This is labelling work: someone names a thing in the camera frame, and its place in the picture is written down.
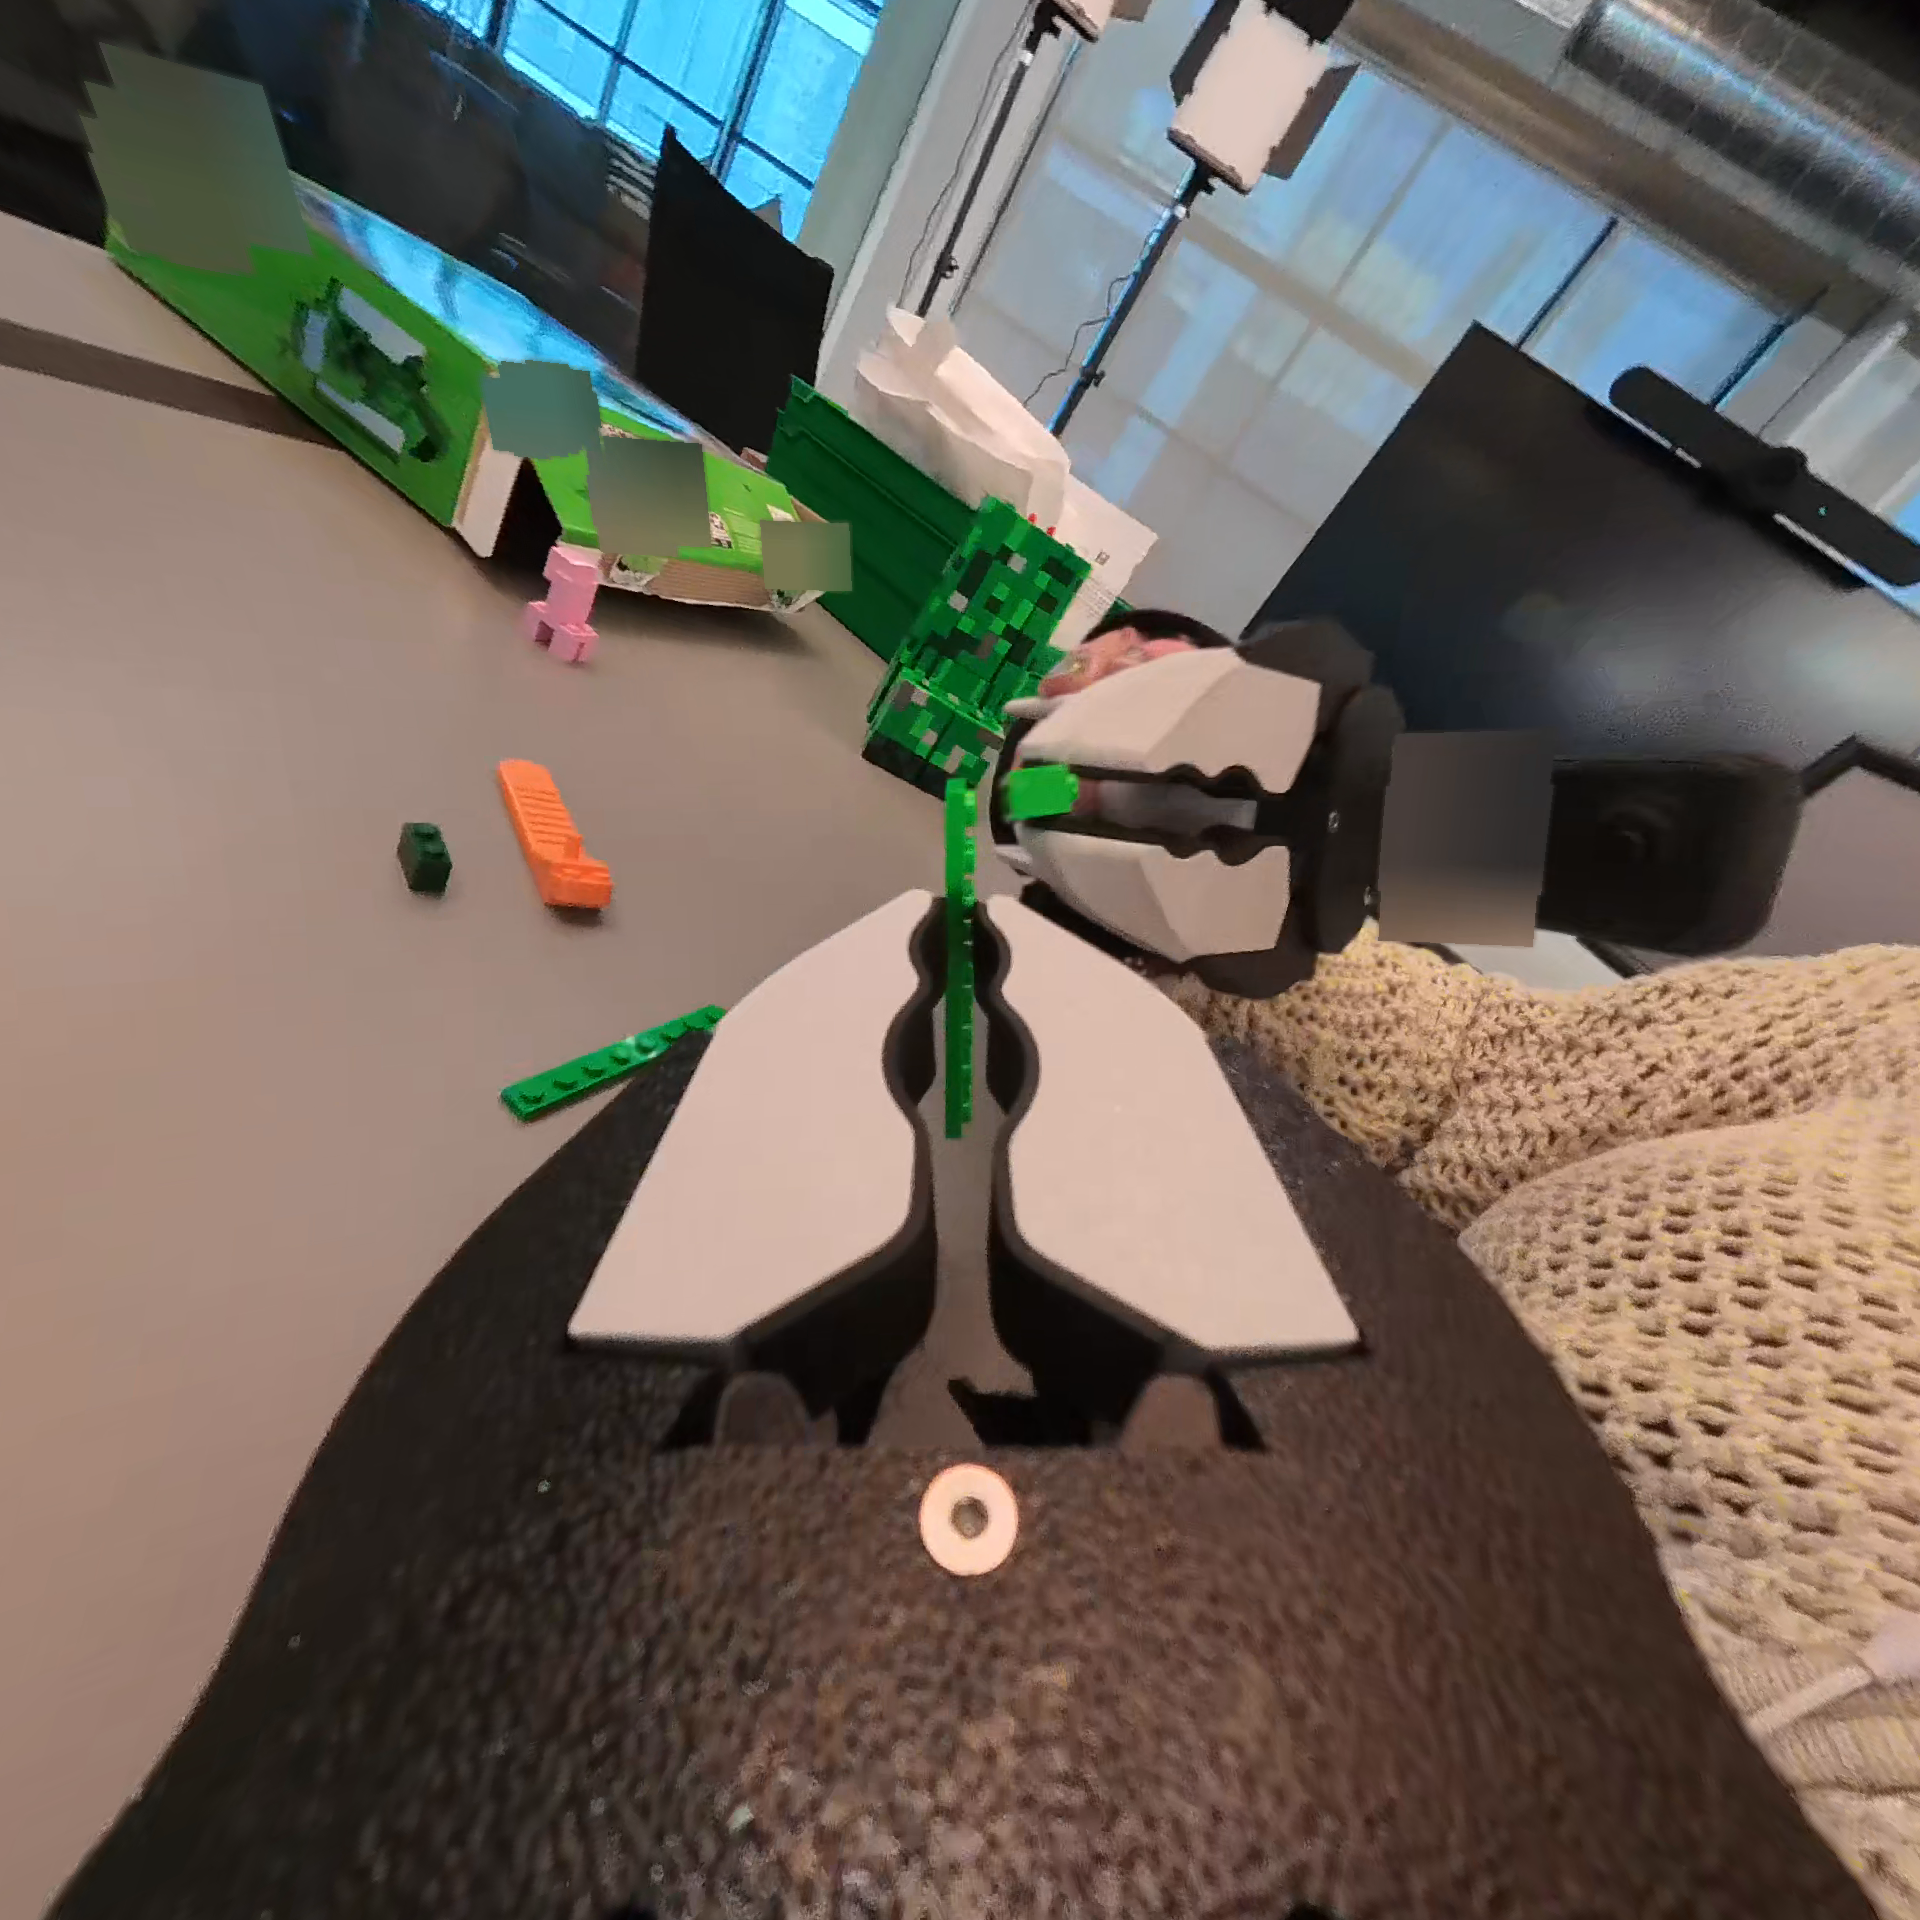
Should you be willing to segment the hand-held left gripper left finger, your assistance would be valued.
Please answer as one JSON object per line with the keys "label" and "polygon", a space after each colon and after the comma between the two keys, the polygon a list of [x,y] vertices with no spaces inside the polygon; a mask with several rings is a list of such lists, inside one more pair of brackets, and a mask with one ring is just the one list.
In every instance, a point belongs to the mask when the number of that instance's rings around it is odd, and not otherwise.
{"label": "hand-held left gripper left finger", "polygon": [[926,1005],[926,889],[723,1014],[566,1327],[578,1346],[733,1359],[914,1218],[919,1098],[887,1047]]}

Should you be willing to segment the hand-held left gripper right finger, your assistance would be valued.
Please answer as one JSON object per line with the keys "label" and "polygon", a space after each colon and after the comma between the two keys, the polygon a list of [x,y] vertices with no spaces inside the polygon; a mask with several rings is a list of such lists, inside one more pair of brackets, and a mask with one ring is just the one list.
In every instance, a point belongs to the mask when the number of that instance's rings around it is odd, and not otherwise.
{"label": "hand-held left gripper right finger", "polygon": [[1361,1330],[1201,1027],[1027,905],[980,912],[1011,1310],[1165,1366],[1342,1358]]}

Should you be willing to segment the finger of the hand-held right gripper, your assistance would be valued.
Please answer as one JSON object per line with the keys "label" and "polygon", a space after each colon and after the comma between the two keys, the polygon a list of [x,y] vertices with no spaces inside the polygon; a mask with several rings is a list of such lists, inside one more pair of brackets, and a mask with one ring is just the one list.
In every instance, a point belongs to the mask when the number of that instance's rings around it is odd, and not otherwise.
{"label": "finger of the hand-held right gripper", "polygon": [[1323,704],[1320,683],[1240,653],[1179,653],[1053,701],[1011,747],[1011,765],[1286,791],[1315,747]]}
{"label": "finger of the hand-held right gripper", "polygon": [[1286,845],[1231,863],[1211,849],[1021,826],[1003,861],[1081,920],[1179,966],[1277,949],[1292,906]]}

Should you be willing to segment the narrow green lego plate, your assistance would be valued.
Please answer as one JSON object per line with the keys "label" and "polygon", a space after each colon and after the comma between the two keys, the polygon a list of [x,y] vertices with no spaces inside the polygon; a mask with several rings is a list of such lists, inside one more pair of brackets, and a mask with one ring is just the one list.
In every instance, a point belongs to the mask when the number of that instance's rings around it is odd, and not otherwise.
{"label": "narrow green lego plate", "polygon": [[658,1065],[677,1045],[696,1033],[712,1033],[727,1017],[721,1003],[705,1003],[686,1017],[624,1033],[559,1066],[533,1073],[499,1091],[502,1108],[518,1120],[536,1120],[549,1113],[578,1106],[593,1093],[612,1091],[636,1073]]}

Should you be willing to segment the wide green lego plate with holes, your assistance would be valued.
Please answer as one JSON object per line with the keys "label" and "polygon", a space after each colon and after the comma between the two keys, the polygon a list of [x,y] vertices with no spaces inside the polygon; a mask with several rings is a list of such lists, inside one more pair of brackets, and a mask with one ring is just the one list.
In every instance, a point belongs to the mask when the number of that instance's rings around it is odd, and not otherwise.
{"label": "wide green lego plate with holes", "polygon": [[978,910],[978,786],[950,780],[943,804],[946,833],[946,1139],[957,1142],[973,1120],[973,1018],[976,1018],[976,910]]}

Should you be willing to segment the green pixelated lego model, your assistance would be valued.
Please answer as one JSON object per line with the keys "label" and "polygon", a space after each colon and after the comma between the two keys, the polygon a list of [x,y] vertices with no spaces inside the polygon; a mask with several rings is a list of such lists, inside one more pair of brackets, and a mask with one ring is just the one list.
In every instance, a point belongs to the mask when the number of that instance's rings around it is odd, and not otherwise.
{"label": "green pixelated lego model", "polygon": [[869,765],[934,800],[983,780],[1006,707],[1057,665],[1057,630],[1088,580],[1086,557],[988,497],[871,697]]}

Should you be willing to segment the person's right hand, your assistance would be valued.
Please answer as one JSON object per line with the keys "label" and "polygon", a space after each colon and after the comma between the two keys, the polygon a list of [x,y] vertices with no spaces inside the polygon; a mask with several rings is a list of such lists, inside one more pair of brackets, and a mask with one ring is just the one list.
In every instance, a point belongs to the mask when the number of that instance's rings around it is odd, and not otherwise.
{"label": "person's right hand", "polygon": [[1064,650],[1036,697],[1060,701],[1156,659],[1225,644],[1208,623],[1178,612],[1132,608],[1104,619],[1090,637]]}

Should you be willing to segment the large black monitor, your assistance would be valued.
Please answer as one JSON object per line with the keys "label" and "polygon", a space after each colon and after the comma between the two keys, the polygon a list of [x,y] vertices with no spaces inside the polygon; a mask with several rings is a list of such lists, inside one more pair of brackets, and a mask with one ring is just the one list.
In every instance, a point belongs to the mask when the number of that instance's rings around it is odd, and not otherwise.
{"label": "large black monitor", "polygon": [[1473,325],[1249,630],[1337,621],[1413,734],[1776,758],[1805,803],[1773,914],[1731,956],[1915,947],[1906,588],[1745,518],[1608,400]]}

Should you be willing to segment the white paper bags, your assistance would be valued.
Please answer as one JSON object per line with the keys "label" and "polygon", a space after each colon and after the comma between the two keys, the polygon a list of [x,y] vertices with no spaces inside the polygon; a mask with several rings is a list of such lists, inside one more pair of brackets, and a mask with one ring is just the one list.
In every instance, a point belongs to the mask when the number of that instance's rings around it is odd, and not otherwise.
{"label": "white paper bags", "polygon": [[1099,612],[1125,595],[1156,543],[1073,473],[1063,441],[957,346],[946,318],[889,309],[854,369],[848,409],[962,505],[996,497],[1088,560],[1083,595]]}

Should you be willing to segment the orange brick separator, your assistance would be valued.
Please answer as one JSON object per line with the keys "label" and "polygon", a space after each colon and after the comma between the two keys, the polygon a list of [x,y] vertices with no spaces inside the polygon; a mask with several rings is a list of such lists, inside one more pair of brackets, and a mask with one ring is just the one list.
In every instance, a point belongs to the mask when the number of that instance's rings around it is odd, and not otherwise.
{"label": "orange brick separator", "polygon": [[502,758],[496,782],[538,896],[551,910],[598,914],[612,905],[612,872],[586,852],[554,775],[530,758]]}

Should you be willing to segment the black webcam bar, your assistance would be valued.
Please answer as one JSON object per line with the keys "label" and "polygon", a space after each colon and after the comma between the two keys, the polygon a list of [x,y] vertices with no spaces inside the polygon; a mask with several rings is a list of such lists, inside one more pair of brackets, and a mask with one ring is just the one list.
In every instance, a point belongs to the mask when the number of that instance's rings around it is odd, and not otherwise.
{"label": "black webcam bar", "polygon": [[1917,586],[1917,543],[1821,479],[1801,449],[1765,444],[1650,366],[1619,371],[1608,400],[1706,473],[1745,518],[1815,539],[1884,588]]}

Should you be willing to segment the cream knit sweater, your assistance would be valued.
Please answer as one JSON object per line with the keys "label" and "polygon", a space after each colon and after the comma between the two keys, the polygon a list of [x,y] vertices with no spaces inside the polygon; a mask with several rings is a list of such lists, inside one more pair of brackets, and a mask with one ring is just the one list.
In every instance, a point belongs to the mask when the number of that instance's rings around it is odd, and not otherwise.
{"label": "cream knit sweater", "polygon": [[1610,1150],[1464,1233],[1742,1717],[1917,1600],[1912,1094]]}

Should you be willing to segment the black flat panel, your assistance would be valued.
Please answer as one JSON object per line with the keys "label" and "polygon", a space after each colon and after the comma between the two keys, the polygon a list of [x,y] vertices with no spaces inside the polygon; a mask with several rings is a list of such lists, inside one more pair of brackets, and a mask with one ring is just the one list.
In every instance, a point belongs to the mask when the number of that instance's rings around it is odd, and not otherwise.
{"label": "black flat panel", "polygon": [[663,134],[634,379],[733,450],[770,453],[793,381],[815,381],[833,267]]}

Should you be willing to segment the studio light on stand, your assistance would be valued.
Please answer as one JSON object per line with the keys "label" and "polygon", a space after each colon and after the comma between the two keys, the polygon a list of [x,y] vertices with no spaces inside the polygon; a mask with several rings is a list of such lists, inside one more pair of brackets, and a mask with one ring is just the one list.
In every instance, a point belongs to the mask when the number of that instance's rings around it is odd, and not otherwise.
{"label": "studio light on stand", "polygon": [[1167,139],[1188,159],[1188,174],[1137,266],[1113,283],[1094,344],[1050,418],[1055,439],[1064,439],[1073,416],[1101,384],[1120,329],[1197,203],[1213,192],[1249,199],[1264,178],[1286,178],[1304,160],[1356,75],[1332,55],[1348,12],[1349,2],[1208,8],[1169,75],[1174,118]]}

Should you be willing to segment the blue-lit window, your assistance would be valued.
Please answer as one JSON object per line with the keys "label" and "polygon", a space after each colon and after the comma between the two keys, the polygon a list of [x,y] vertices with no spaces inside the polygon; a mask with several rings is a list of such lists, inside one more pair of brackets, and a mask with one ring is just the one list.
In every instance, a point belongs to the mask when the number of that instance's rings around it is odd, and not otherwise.
{"label": "blue-lit window", "polygon": [[449,6],[526,78],[629,150],[673,133],[798,236],[881,17],[876,2]]}

